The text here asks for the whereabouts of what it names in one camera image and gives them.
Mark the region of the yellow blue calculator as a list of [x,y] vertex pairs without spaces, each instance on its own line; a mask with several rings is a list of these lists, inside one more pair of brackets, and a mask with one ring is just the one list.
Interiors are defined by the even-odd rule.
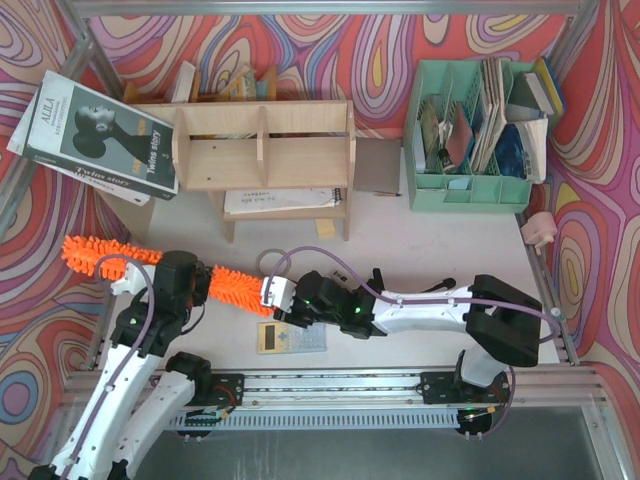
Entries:
[[324,324],[307,328],[283,322],[258,324],[258,353],[260,355],[319,353],[327,350]]

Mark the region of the orange chenille duster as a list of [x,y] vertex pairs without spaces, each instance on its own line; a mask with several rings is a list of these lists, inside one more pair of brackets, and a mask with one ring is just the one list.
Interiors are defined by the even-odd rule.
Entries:
[[[133,258],[144,265],[156,265],[162,252],[120,243],[117,240],[104,240],[94,236],[69,236],[62,244],[61,258],[67,266],[77,272],[93,276],[100,259],[108,255],[122,254]],[[125,273],[127,261],[122,258],[109,258],[100,265],[99,277],[102,280],[115,282]],[[241,308],[247,312],[269,317],[273,314],[271,307],[261,304],[260,292],[262,280],[254,276],[230,270],[221,266],[214,266],[208,288],[208,296]]]

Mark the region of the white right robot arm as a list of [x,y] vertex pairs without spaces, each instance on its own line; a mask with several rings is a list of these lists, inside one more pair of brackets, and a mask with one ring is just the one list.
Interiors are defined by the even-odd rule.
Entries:
[[537,366],[547,340],[541,304],[491,275],[478,275],[469,286],[407,294],[385,289],[378,270],[355,290],[311,271],[297,281],[267,277],[260,296],[279,321],[301,328],[330,324],[355,339],[413,331],[469,336],[473,344],[452,372],[420,381],[427,404],[480,401],[500,387],[508,368]]

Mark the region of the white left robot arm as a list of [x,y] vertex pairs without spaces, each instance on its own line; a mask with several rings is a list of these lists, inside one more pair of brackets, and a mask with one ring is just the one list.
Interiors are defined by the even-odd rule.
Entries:
[[155,266],[127,258],[115,294],[130,292],[116,317],[100,378],[70,437],[32,479],[131,479],[170,418],[212,385],[211,364],[195,354],[166,355],[205,303],[211,271],[196,255],[162,254]]

